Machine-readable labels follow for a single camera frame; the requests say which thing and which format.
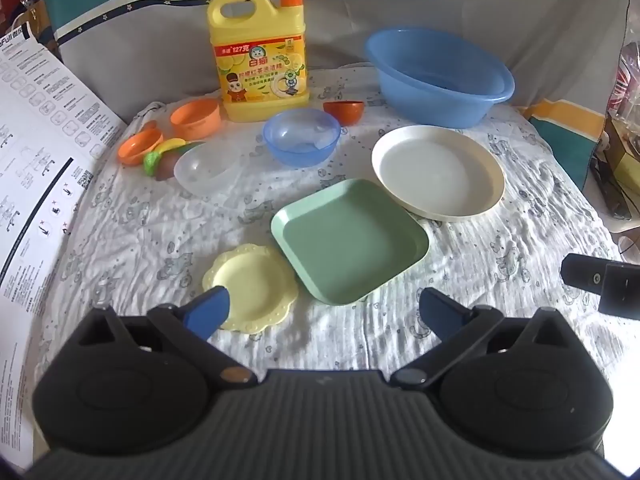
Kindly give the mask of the small yellow scalloped plate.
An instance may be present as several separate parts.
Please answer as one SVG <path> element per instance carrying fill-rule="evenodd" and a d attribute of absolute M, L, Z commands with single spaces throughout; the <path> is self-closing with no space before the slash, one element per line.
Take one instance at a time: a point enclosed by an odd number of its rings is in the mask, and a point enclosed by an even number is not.
<path fill-rule="evenodd" d="M 223 330 L 254 335 L 282 323 L 298 297 L 295 273 L 275 249 L 243 244 L 220 254 L 202 278 L 209 290 L 222 286 L 230 295 Z"/>

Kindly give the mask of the square green plate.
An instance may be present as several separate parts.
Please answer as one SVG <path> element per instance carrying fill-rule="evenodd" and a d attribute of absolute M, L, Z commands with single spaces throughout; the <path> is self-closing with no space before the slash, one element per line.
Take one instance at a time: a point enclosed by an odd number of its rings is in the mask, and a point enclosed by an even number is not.
<path fill-rule="evenodd" d="M 364 179 L 338 182 L 281 208 L 271 234 L 311 296 L 331 306 L 368 296 L 430 247 L 411 214 Z"/>

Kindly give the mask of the round white plate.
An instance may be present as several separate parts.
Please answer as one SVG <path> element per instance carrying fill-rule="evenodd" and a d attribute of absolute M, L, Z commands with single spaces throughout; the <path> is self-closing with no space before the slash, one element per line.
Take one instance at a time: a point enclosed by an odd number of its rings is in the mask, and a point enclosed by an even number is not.
<path fill-rule="evenodd" d="M 494 155 L 457 131 L 405 126 L 372 148 L 375 177 L 398 204 L 417 216 L 443 222 L 486 214 L 506 192 Z"/>

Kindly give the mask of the clear plastic bowl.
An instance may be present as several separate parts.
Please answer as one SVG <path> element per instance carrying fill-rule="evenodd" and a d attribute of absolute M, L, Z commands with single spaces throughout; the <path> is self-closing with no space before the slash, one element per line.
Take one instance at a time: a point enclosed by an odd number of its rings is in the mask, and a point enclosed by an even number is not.
<path fill-rule="evenodd" d="M 181 155 L 174 168 L 174 176 L 186 192 L 201 197 L 227 193 L 240 172 L 240 151 L 226 142 L 198 144 Z"/>

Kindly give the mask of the blue translucent bowl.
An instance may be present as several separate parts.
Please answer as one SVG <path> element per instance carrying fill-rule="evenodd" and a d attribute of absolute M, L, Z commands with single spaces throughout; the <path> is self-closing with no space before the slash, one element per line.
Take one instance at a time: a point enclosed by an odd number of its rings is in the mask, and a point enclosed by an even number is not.
<path fill-rule="evenodd" d="M 340 136 L 340 123 L 323 110 L 311 107 L 274 115 L 262 128 L 273 158 L 294 168 L 320 165 L 332 155 Z"/>

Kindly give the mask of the small dark orange bowl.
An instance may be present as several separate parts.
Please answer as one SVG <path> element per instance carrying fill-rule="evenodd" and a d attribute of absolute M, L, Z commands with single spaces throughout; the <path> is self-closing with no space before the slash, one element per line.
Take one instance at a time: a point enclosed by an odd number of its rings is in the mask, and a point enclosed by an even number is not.
<path fill-rule="evenodd" d="M 334 117 L 342 127 L 358 124 L 364 111 L 362 101 L 330 101 L 324 102 L 323 110 Z"/>

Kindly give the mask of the yellow cardboard box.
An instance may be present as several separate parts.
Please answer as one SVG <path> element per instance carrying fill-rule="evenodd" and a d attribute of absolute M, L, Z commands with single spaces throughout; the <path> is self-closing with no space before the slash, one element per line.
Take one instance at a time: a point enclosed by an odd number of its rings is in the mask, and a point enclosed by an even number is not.
<path fill-rule="evenodd" d="M 632 140 L 637 135 L 617 119 L 606 118 L 604 132 L 608 135 L 608 149 L 605 157 L 610 164 L 615 179 L 634 194 L 640 193 L 639 149 Z"/>

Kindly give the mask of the white cat print cloth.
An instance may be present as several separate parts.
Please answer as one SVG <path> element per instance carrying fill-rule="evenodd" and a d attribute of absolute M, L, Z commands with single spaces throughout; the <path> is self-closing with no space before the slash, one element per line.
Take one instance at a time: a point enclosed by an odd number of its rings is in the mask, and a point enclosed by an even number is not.
<path fill-rule="evenodd" d="M 258 335 L 222 330 L 214 345 L 256 372 L 273 367 L 391 372 L 436 344 L 418 302 L 434 287 L 467 306 L 487 304 L 509 316 L 558 309 L 611 386 L 614 411 L 603 437 L 605 458 L 623 472 L 639 465 L 639 325 L 601 314 L 590 292 L 566 286 L 560 267 L 571 252 L 615 259 L 618 248 L 597 211 L 524 117 L 494 107 L 468 136 L 497 159 L 506 189 L 494 209 L 460 222 L 422 222 L 430 247 L 421 260 L 367 295 L 347 297 L 362 266 L 382 269 L 400 248 L 354 220 L 322 218 L 295 232 L 282 209 L 350 179 L 374 179 L 371 152 L 402 120 L 386 105 L 365 67 L 319 70 L 314 104 L 332 98 L 366 104 L 362 122 L 343 130 L 322 164 L 294 169 L 277 162 L 262 126 L 228 131 L 239 143 L 241 174 L 209 197 L 158 182 L 109 157 L 77 208 L 46 303 L 35 371 L 42 374 L 84 315 L 113 308 L 138 315 L 202 289 L 214 260 L 243 244 L 273 245 L 293 234 L 304 259 L 332 289 L 302 289 L 291 314 Z"/>

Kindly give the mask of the brown toy kiwi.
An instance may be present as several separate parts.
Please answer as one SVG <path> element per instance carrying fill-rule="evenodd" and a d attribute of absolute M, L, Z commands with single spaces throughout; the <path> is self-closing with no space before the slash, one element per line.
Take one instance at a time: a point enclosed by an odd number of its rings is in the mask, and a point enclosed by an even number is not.
<path fill-rule="evenodd" d="M 184 144 L 183 146 L 173 148 L 172 150 L 168 150 L 160 154 L 160 160 L 158 161 L 154 172 L 155 180 L 165 181 L 171 179 L 174 176 L 175 166 L 177 165 L 178 160 L 188 151 L 193 150 L 200 145 L 201 142 Z"/>

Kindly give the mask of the green toy lettuce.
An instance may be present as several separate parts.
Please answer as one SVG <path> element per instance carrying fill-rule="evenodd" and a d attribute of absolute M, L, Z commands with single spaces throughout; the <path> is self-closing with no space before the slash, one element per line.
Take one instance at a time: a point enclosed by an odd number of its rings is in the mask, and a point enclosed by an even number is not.
<path fill-rule="evenodd" d="M 146 153 L 143 157 L 143 171 L 148 177 L 154 177 L 163 154 L 157 151 Z"/>

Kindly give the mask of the orange toy pan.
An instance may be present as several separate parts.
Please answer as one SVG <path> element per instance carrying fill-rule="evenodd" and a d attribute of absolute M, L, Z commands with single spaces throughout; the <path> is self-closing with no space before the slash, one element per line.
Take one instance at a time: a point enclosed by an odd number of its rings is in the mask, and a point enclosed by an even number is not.
<path fill-rule="evenodd" d="M 118 161 L 127 167 L 139 166 L 144 156 L 154 151 L 164 140 L 162 130 L 155 120 L 146 122 L 133 136 L 119 145 Z"/>

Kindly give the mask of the yellow toy banana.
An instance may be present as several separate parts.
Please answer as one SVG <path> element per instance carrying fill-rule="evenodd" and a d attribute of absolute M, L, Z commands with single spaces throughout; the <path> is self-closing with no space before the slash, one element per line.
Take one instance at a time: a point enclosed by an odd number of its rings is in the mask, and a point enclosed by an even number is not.
<path fill-rule="evenodd" d="M 175 148 L 181 148 L 182 146 L 185 146 L 186 144 L 188 144 L 188 142 L 186 142 L 186 140 L 184 140 L 184 139 L 171 138 L 171 139 L 165 140 L 163 142 L 160 142 L 160 144 L 157 144 L 157 146 L 154 148 L 154 153 L 163 154 L 163 153 L 168 152 L 170 150 L 174 150 Z"/>

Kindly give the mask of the orange toy pot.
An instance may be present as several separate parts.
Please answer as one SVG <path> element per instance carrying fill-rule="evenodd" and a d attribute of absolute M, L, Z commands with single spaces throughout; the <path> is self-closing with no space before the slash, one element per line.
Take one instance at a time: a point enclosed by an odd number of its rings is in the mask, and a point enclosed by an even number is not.
<path fill-rule="evenodd" d="M 197 99 L 178 106 L 170 115 L 175 136 L 197 141 L 212 136 L 221 127 L 218 101 L 213 98 Z"/>

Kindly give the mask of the white instruction sheet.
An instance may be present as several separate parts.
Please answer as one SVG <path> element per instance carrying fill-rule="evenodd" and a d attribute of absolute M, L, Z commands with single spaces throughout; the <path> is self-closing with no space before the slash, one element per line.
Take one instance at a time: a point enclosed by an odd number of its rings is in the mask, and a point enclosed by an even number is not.
<path fill-rule="evenodd" d="M 34 455 L 27 352 L 75 209 L 125 123 L 35 38 L 1 39 L 1 456 Z"/>

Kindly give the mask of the large blue plastic basin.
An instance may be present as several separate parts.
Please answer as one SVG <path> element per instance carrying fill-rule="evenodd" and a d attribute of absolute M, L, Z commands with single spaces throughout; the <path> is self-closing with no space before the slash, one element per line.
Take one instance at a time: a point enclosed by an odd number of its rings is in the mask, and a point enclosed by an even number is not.
<path fill-rule="evenodd" d="M 514 95 L 503 62 L 449 32 L 382 29 L 368 38 L 366 53 L 387 105 L 417 124 L 471 128 Z"/>

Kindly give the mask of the yellow dish soap bottle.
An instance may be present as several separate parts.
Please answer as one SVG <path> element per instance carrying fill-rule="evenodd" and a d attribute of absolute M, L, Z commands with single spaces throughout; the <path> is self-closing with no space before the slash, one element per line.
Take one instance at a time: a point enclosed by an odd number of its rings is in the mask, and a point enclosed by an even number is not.
<path fill-rule="evenodd" d="M 262 122 L 308 105 L 304 0 L 212 0 L 207 21 L 232 122 Z"/>

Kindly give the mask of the teal striped blanket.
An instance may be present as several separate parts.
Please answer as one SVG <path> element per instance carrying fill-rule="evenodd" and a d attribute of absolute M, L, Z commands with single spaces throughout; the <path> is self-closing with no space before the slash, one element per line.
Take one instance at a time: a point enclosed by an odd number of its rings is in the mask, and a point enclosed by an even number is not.
<path fill-rule="evenodd" d="M 218 86 L 210 0 L 44 0 L 63 63 L 120 117 Z M 364 57 L 382 28 L 446 30 L 498 56 L 521 107 L 583 184 L 603 129 L 629 0 L 305 0 L 307 62 Z"/>

